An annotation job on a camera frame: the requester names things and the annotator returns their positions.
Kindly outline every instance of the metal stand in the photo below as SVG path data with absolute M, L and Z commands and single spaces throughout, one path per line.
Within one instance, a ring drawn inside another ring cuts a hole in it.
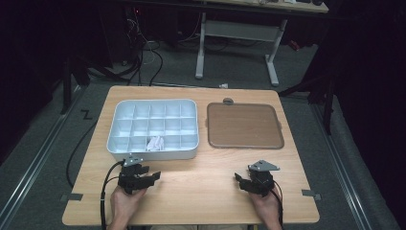
M 247 40 L 271 41 L 273 47 L 269 55 L 265 56 L 268 67 L 269 79 L 273 86 L 278 86 L 278 76 L 275 71 L 274 58 L 281 43 L 287 19 L 284 19 L 280 27 L 261 26 L 225 21 L 206 20 L 206 13 L 202 12 L 200 28 L 200 47 L 197 55 L 196 74 L 197 79 L 203 79 L 204 70 L 204 41 L 206 35 L 240 38 Z

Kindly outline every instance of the dark background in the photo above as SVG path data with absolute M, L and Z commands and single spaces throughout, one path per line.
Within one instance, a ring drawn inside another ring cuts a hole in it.
M 111 66 L 127 59 L 129 46 L 124 33 L 125 10 L 119 5 L 41 0 L 1 4 L 0 163 L 30 120 L 52 99 L 66 58 L 80 54 Z M 406 228 L 401 216 L 406 213 L 402 179 L 406 153 L 405 3 L 330 0 L 326 4 L 330 14 L 354 20 L 328 24 L 293 18 L 282 43 L 294 40 L 300 46 L 321 45 L 304 81 L 320 76 L 336 79 L 334 92 L 354 142 L 399 225 Z M 147 35 L 173 46 L 177 31 L 192 30 L 194 24 L 187 22 L 197 17 L 196 12 L 184 11 L 145 9 L 142 13 L 142 23 L 155 29 Z M 324 92 L 327 85 L 320 82 L 306 90 Z

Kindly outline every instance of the white desk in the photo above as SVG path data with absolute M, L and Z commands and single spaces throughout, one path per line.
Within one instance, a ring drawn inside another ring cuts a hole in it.
M 300 12 L 328 12 L 325 4 L 315 6 L 307 3 L 284 3 L 280 0 L 279 3 L 266 3 L 261 5 L 259 0 L 207 0 L 207 2 L 239 4 L 250 7 L 262 7 L 270 9 L 278 9 L 284 11 L 300 11 Z M 200 47 L 197 55 L 196 74 L 197 79 L 203 78 L 204 71 L 204 42 L 207 35 L 231 37 L 248 40 L 268 41 L 273 42 L 273 46 L 269 51 L 269 55 L 265 56 L 265 63 L 268 67 L 268 74 L 273 86 L 279 85 L 277 73 L 275 71 L 274 58 L 281 43 L 283 32 L 287 23 L 287 19 L 282 20 L 279 27 L 261 26 L 253 24 L 232 23 L 225 21 L 207 20 L 206 13 L 202 13 L 201 30 L 200 30 Z

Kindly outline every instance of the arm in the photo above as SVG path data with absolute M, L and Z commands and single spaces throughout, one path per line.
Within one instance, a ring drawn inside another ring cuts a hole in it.
M 108 230 L 124 230 L 137 212 L 140 200 L 147 192 L 147 189 L 137 191 L 136 194 L 128 195 L 120 186 L 114 190 L 110 197 L 113 221 L 108 226 Z
M 277 188 L 272 189 L 272 191 L 281 199 Z M 279 202 L 277 198 L 272 193 L 265 197 L 251 193 L 249 195 L 253 200 L 259 218 L 266 228 L 268 230 L 282 230 L 279 222 Z

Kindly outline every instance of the gray carpet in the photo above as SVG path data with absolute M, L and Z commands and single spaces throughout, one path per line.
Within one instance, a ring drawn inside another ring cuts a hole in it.
M 196 80 L 194 78 L 196 47 L 180 46 L 178 49 L 173 49 L 162 44 L 156 51 L 163 57 L 164 65 L 154 82 L 203 87 L 218 87 L 219 84 L 228 83 L 230 88 L 282 91 L 301 80 L 317 47 L 303 48 L 295 52 L 289 47 L 281 46 L 275 59 L 281 82 L 278 88 L 270 86 L 262 56 L 253 56 L 244 52 L 236 55 L 235 50 L 233 47 L 227 47 L 221 52 L 207 52 L 204 79 Z M 148 56 L 148 51 L 146 51 L 144 63 L 142 82 L 143 85 L 146 85 L 159 68 L 160 62 L 157 56 Z M 120 71 L 122 68 L 118 65 L 114 70 Z M 134 79 L 132 84 L 136 85 L 136 82 L 137 80 Z M 92 82 L 87 88 L 81 89 L 75 94 L 78 95 L 77 103 L 66 118 L 31 189 L 20 203 L 15 215 L 10 216 L 8 229 L 100 229 L 99 226 L 70 227 L 63 225 L 61 218 L 66 202 L 60 199 L 71 191 L 65 175 L 69 157 L 80 138 L 97 121 L 107 91 L 114 84 L 123 83 L 92 78 Z M 314 116 L 311 105 L 307 104 L 305 97 L 297 95 L 282 98 L 282 106 L 303 161 L 310 187 L 321 195 L 321 200 L 316 201 L 320 220 L 314 224 L 286 224 L 285 229 L 359 229 L 332 164 L 324 133 L 318 124 L 319 121 Z M 54 123 L 60 118 L 61 102 L 61 87 L 59 87 L 53 101 L 33 120 L 30 129 L 6 163 L 1 166 L 0 207 L 7 206 L 9 197 L 12 196 L 20 178 L 24 176 Z M 332 138 L 348 166 L 354 187 L 360 194 L 360 201 L 367 211 L 371 229 L 398 229 L 392 214 L 359 157 L 356 146 L 351 141 L 350 132 L 340 113 L 339 104 L 336 103 L 335 106 L 331 124 Z M 87 118 L 91 118 L 90 120 L 85 119 L 84 110 L 88 110 Z M 73 181 L 79 172 L 91 133 L 92 131 L 84 137 L 83 142 L 75 151 L 69 168 Z

